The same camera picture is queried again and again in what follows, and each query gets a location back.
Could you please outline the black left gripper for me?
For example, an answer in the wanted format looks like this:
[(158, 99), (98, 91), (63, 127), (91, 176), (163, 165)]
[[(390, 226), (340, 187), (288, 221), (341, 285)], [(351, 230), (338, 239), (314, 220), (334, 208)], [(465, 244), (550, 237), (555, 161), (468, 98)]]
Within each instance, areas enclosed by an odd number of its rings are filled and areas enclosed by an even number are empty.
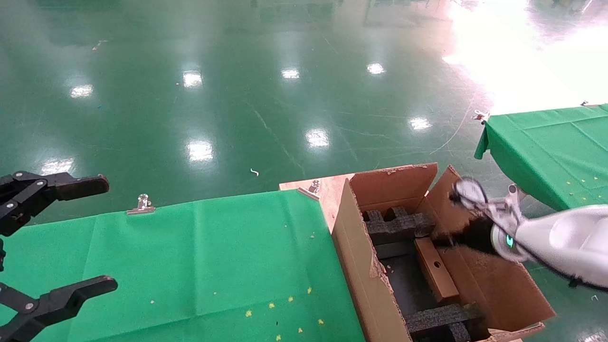
[[(16, 172), (0, 179), (0, 233), (9, 237), (55, 201), (67, 201), (109, 192), (104, 175), (74, 178), (67, 172), (38, 175)], [(4, 271), (4, 241), (0, 239), (0, 271)], [(85, 301), (117, 290), (112, 277), (94, 277), (62, 286), (38, 298), (1, 283), (0, 303), (15, 316), (0, 328), (3, 342), (30, 342), (50, 325), (71, 320)]]

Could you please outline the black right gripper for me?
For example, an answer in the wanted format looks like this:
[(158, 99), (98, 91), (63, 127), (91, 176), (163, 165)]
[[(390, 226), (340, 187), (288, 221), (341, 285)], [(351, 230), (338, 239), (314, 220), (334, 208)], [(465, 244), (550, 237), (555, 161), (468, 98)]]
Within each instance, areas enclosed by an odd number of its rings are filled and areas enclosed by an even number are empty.
[(494, 221), (488, 216), (477, 216), (460, 231), (440, 232), (435, 235), (436, 247), (465, 246), (485, 255), (499, 257), (492, 244)]

